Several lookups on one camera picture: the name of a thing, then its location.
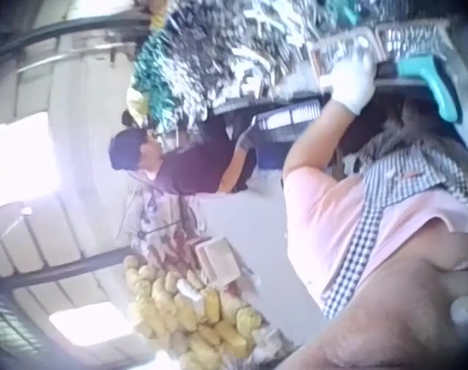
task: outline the tinsel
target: tinsel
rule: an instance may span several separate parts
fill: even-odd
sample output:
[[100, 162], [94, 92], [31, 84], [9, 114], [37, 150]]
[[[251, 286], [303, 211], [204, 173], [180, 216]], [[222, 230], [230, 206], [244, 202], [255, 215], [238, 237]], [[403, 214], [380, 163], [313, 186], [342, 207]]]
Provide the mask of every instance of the tinsel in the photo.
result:
[[444, 14], [444, 0], [169, 0], [167, 22], [136, 60], [134, 88], [162, 131], [244, 94], [273, 96], [308, 58], [307, 41], [359, 25]]

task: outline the man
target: man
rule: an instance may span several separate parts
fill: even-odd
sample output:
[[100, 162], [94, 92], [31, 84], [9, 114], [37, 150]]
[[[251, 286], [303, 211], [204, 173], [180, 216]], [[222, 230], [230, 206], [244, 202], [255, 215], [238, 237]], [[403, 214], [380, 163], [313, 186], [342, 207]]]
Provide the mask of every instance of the man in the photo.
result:
[[468, 152], [396, 129], [358, 153], [360, 174], [325, 174], [374, 76], [368, 57], [337, 64], [285, 161], [288, 256], [332, 321], [279, 370], [453, 368], [468, 348]]
[[226, 131], [225, 117], [210, 115], [200, 125], [205, 131], [202, 143], [163, 153], [161, 145], [146, 129], [129, 128], [111, 141], [109, 157], [114, 170], [143, 171], [153, 185], [165, 193], [236, 193], [247, 189], [256, 159], [250, 126], [253, 112], [232, 118], [233, 139]]

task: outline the teal handle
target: teal handle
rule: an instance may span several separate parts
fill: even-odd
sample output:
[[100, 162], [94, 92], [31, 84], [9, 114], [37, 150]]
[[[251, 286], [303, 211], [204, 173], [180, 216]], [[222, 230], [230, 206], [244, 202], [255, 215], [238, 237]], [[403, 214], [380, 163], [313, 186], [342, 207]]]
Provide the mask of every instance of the teal handle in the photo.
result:
[[433, 92], [441, 117], [451, 123], [458, 121], [458, 110], [451, 92], [441, 78], [432, 55], [400, 59], [397, 63], [398, 75], [421, 77]]

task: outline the black and white checkered cloth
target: black and white checkered cloth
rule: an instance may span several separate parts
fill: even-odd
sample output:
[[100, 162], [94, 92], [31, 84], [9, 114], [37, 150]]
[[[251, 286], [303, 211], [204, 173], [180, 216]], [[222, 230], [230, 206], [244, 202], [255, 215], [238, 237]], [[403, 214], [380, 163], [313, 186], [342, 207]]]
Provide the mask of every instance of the black and white checkered cloth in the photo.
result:
[[365, 202], [335, 283], [323, 296], [323, 313], [329, 319], [352, 299], [386, 207], [434, 187], [448, 190], [468, 207], [468, 152], [453, 140], [388, 129], [355, 156], [362, 163], [359, 172], [363, 175]]

